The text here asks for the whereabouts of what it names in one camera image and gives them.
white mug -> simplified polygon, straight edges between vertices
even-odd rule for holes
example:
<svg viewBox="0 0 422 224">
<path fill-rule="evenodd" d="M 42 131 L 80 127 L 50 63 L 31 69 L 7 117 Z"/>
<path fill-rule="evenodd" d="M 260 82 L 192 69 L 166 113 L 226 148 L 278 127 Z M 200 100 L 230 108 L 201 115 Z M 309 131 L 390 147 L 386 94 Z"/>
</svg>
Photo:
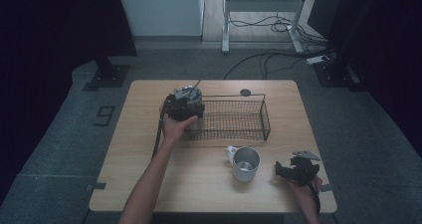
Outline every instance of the white mug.
<svg viewBox="0 0 422 224">
<path fill-rule="evenodd" d="M 254 179 L 260 166 L 260 155 L 252 147 L 228 146 L 226 155 L 233 164 L 233 175 L 241 182 L 249 182 Z"/>
</svg>

human arm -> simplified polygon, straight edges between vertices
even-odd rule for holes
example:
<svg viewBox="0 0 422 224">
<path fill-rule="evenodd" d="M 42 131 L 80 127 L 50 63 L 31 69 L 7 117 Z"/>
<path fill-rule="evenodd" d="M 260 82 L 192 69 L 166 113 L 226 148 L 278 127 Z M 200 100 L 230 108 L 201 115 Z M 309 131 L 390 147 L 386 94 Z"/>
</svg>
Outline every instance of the human arm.
<svg viewBox="0 0 422 224">
<path fill-rule="evenodd" d="M 319 224 L 317 217 L 317 205 L 314 201 L 314 195 L 310 188 L 306 186 L 298 186 L 297 183 L 287 180 L 288 185 L 292 189 L 295 199 L 301 209 L 302 214 L 305 217 L 307 224 Z M 316 192 L 319 193 L 320 186 L 322 185 L 322 179 L 316 176 L 315 180 L 312 181 L 313 187 Z"/>
<path fill-rule="evenodd" d="M 197 116 L 185 121 L 175 121 L 168 115 L 164 116 L 162 130 L 164 140 L 161 147 L 135 184 L 124 205 L 118 223 L 149 223 L 171 153 L 182 136 L 184 129 L 196 120 Z"/>
</svg>

gray carpet floor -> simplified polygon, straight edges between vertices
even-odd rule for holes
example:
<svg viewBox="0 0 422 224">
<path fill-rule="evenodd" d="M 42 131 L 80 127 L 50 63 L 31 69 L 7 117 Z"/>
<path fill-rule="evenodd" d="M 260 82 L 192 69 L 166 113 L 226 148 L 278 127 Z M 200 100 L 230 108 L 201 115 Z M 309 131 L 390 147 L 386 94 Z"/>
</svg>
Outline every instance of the gray carpet floor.
<svg viewBox="0 0 422 224">
<path fill-rule="evenodd" d="M 73 72 L 73 86 L 44 138 L 17 175 L 0 209 L 0 223 L 116 223 L 119 213 L 89 211 L 93 185 L 130 83 L 135 80 L 221 80 L 238 62 L 264 50 L 139 49 L 138 58 L 112 58 L 130 65 L 121 88 L 84 92 L 97 66 Z M 323 223 L 422 223 L 422 161 L 400 129 L 369 93 L 322 88 L 305 60 L 277 57 L 269 80 L 297 82 L 338 209 Z M 261 79 L 251 59 L 228 80 Z M 115 107 L 107 126 L 97 116 Z M 242 223 L 304 223 L 300 214 L 248 216 Z M 174 223 L 209 223 L 208 217 L 171 216 Z"/>
</svg>

power strip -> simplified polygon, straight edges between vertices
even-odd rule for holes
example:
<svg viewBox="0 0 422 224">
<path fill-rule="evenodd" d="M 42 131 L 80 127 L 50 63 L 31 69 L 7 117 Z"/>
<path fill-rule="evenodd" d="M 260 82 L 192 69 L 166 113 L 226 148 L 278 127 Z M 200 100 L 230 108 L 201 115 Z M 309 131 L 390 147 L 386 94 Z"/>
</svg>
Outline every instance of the power strip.
<svg viewBox="0 0 422 224">
<path fill-rule="evenodd" d="M 313 64 L 316 64 L 316 63 L 327 62 L 327 61 L 329 61 L 328 56 L 320 56 L 320 57 L 314 57 L 314 58 L 307 59 L 307 64 L 313 65 Z"/>
</svg>

metal wire basket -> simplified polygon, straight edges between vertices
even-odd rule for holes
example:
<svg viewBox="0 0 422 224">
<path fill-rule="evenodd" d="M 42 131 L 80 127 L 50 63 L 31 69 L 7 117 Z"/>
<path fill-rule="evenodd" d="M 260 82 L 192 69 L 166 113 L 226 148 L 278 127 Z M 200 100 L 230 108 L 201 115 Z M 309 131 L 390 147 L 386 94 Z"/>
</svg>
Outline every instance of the metal wire basket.
<svg viewBox="0 0 422 224">
<path fill-rule="evenodd" d="M 184 140 L 240 138 L 267 140 L 271 127 L 265 95 L 203 96 L 203 118 L 198 129 L 188 129 Z"/>
</svg>

